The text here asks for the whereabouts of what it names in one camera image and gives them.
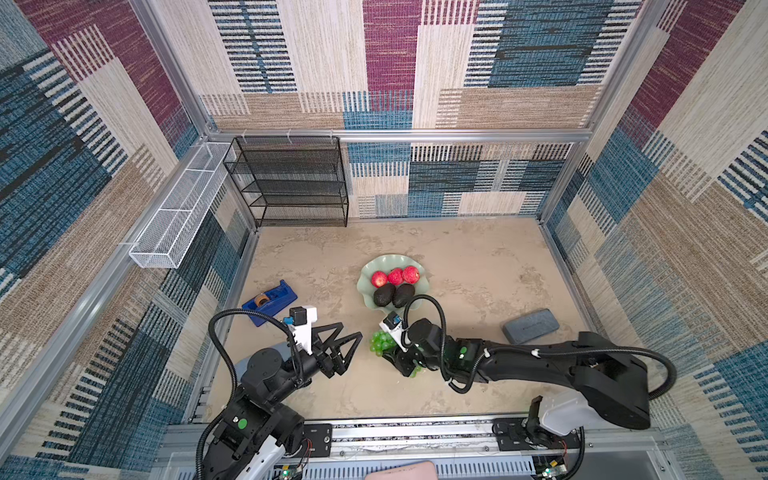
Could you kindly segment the green fake grape bunch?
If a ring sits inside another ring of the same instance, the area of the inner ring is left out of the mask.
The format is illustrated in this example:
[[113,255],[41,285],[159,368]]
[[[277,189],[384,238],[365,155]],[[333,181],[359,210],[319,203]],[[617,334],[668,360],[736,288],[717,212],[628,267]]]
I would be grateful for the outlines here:
[[[399,348],[394,343],[391,342],[391,339],[387,334],[385,334],[382,331],[376,332],[370,341],[370,351],[375,353],[377,356],[383,358],[383,352],[388,349],[399,349]],[[413,354],[406,351],[403,351],[403,352],[405,352],[407,355],[408,365],[418,364],[420,366],[420,370],[422,369],[421,365],[417,362],[416,357]],[[396,369],[396,370],[402,375],[402,369]]]

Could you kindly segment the dark fake avocado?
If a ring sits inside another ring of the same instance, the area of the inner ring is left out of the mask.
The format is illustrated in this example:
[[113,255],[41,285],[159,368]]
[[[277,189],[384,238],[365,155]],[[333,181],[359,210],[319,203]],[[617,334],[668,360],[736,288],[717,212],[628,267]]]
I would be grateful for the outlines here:
[[393,301],[395,293],[396,287],[387,283],[375,290],[372,296],[373,302],[378,307],[386,307]]
[[413,284],[402,283],[395,290],[392,304],[395,308],[403,308],[415,295]]

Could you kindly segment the red fake apple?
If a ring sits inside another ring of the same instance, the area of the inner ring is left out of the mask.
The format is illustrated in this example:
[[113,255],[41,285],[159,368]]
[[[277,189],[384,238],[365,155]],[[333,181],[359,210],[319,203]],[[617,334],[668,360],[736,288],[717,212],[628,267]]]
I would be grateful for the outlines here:
[[403,281],[407,284],[415,285],[421,278],[419,269],[413,265],[409,265],[402,270]]
[[387,275],[388,283],[394,285],[395,287],[403,284],[405,282],[403,273],[404,271],[402,268],[395,268],[391,270]]
[[383,271],[376,271],[371,276],[371,284],[376,288],[382,288],[388,283],[388,275]]

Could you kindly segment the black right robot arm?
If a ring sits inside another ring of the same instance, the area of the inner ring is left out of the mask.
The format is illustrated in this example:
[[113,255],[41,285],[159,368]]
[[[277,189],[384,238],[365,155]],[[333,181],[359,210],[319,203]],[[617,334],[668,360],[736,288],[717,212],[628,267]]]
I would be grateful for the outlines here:
[[388,314],[379,332],[390,342],[383,357],[402,375],[422,367],[441,374],[457,394],[477,384],[507,380],[570,388],[560,396],[531,401],[520,430],[532,444],[545,444],[604,423],[628,430],[651,425],[650,403],[675,385],[678,371],[666,356],[639,347],[617,346],[594,332],[551,345],[509,345],[483,339],[453,338],[445,312],[432,296],[412,302],[432,304],[438,324],[427,318],[410,321],[410,303]]

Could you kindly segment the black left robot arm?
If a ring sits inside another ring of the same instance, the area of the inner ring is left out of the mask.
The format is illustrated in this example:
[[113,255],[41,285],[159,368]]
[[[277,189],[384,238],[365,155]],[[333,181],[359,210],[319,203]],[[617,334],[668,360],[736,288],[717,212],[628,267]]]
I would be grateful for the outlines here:
[[[263,348],[247,361],[239,374],[217,336],[217,323],[229,316],[258,317],[286,335],[289,355],[275,347]],[[229,400],[205,427],[195,452],[197,479],[270,479],[272,468],[284,457],[298,465],[286,467],[278,479],[300,479],[313,457],[330,455],[332,426],[306,426],[305,418],[283,401],[308,386],[312,376],[343,375],[349,368],[363,335],[341,337],[341,322],[314,327],[309,309],[291,310],[299,323],[278,321],[260,312],[226,309],[209,321],[208,335],[230,375]]]

